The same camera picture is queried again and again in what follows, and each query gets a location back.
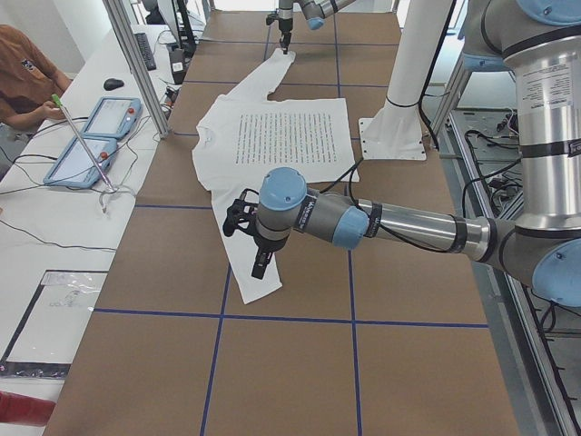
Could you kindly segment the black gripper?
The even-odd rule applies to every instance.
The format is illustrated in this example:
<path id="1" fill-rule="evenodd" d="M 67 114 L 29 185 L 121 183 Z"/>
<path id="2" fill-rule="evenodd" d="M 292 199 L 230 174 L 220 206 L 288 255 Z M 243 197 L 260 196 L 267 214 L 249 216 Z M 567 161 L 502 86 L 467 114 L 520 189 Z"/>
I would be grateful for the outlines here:
<path id="1" fill-rule="evenodd" d="M 251 276 L 256 279 L 262 279 L 271 263 L 273 254 L 284 247 L 286 238 L 272 240 L 257 234 L 253 239 L 258 247 L 258 251 L 255 257 L 255 263 L 252 266 Z"/>
<path id="2" fill-rule="evenodd" d="M 291 19 L 290 18 L 280 18 L 279 19 L 279 30 L 281 31 L 281 50 L 284 54 L 288 54 L 290 50 L 290 40 L 291 40 Z"/>

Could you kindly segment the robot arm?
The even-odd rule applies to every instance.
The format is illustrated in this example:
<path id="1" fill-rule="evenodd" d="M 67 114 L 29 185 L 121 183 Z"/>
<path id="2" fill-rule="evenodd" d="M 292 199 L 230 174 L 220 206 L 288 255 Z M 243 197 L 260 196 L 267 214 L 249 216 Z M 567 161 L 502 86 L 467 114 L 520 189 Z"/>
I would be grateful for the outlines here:
<path id="1" fill-rule="evenodd" d="M 292 231 L 352 249 L 365 237 L 433 253 L 462 253 L 538 296 L 580 303 L 580 4 L 474 1 L 467 55 L 498 55 L 517 90 L 523 210 L 515 221 L 429 213 L 310 189 L 300 173 L 264 178 L 250 230 L 261 278 Z"/>
<path id="2" fill-rule="evenodd" d="M 325 0 L 321 3 L 311 0 L 280 0 L 276 11 L 266 17 L 266 25 L 271 25 L 273 22 L 278 23 L 281 32 L 280 46 L 282 52 L 286 55 L 291 44 L 295 5 L 300 7 L 309 29 L 317 30 L 324 25 L 326 18 L 335 15 L 352 3 L 354 3 L 354 0 Z"/>

